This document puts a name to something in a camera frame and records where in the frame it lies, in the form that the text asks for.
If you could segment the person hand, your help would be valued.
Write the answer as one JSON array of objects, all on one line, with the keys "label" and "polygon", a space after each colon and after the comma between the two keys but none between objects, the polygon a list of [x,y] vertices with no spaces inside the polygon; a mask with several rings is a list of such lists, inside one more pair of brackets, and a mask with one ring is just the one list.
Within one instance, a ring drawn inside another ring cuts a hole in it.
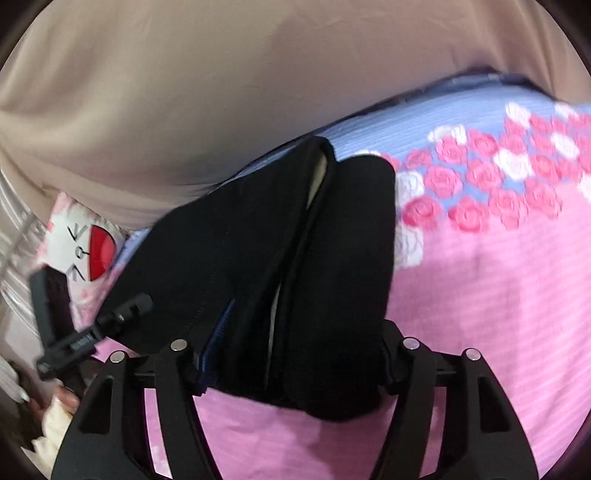
[{"label": "person hand", "polygon": [[70,389],[58,385],[54,390],[54,396],[64,405],[64,408],[74,414],[80,404],[80,398]]}]

